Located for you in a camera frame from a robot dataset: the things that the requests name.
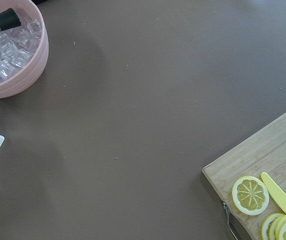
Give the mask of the pink ribbed bowl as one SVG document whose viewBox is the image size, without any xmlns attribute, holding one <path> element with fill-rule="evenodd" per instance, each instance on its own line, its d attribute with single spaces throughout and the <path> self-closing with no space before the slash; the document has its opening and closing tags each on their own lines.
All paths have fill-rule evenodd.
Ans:
<svg viewBox="0 0 286 240">
<path fill-rule="evenodd" d="M 22 10 L 31 18 L 38 19 L 42 25 L 42 36 L 28 64 L 16 75 L 0 83 L 0 99 L 19 94 L 35 83 L 43 73 L 49 55 L 47 30 L 39 8 L 31 0 L 0 0 L 0 12 L 8 8 Z"/>
</svg>

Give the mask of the single lemon slice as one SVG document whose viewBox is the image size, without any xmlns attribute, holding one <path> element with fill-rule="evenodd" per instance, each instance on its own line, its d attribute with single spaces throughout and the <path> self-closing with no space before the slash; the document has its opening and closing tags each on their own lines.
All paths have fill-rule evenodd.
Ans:
<svg viewBox="0 0 286 240">
<path fill-rule="evenodd" d="M 269 203 L 269 193 L 265 184 L 253 176 L 238 178 L 232 186 L 231 194 L 235 207 L 248 216 L 263 213 Z"/>
</svg>

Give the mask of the clear ice cubes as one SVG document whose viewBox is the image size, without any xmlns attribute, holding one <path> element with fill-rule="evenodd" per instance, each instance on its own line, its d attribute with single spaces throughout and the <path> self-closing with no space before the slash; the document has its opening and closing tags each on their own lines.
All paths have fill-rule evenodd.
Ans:
<svg viewBox="0 0 286 240">
<path fill-rule="evenodd" d="M 0 32 L 0 84 L 28 64 L 42 36 L 42 25 L 38 19 L 31 18 L 22 10 L 17 14 L 21 26 Z"/>
</svg>

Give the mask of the lemon slice in stack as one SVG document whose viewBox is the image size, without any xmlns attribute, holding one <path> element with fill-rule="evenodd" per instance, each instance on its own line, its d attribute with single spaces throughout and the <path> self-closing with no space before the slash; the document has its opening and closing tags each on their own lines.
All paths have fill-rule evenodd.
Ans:
<svg viewBox="0 0 286 240">
<path fill-rule="evenodd" d="M 275 226 L 276 223 L 279 221 L 279 219 L 281 217 L 283 217 L 284 214 L 282 213 L 273 213 L 271 215 L 269 215 L 265 221 L 263 222 L 262 226 L 261 226 L 261 239 L 264 240 L 275 240 Z"/>
</svg>

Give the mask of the steel muddler with black tip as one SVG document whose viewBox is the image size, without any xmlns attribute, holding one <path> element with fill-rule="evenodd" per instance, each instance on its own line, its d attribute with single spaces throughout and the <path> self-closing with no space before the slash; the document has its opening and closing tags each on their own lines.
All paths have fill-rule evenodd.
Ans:
<svg viewBox="0 0 286 240">
<path fill-rule="evenodd" d="M 8 8 L 7 10 L 0 13 L 0 32 L 20 26 L 21 21 L 13 8 Z"/>
</svg>

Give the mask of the yellow plastic knife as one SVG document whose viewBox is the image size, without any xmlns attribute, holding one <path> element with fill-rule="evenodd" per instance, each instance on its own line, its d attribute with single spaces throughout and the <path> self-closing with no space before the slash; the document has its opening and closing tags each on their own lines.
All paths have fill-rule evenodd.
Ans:
<svg viewBox="0 0 286 240">
<path fill-rule="evenodd" d="M 260 177 L 266 186 L 269 195 L 273 198 L 279 208 L 286 213 L 286 193 L 278 186 L 268 173 L 262 172 Z"/>
</svg>

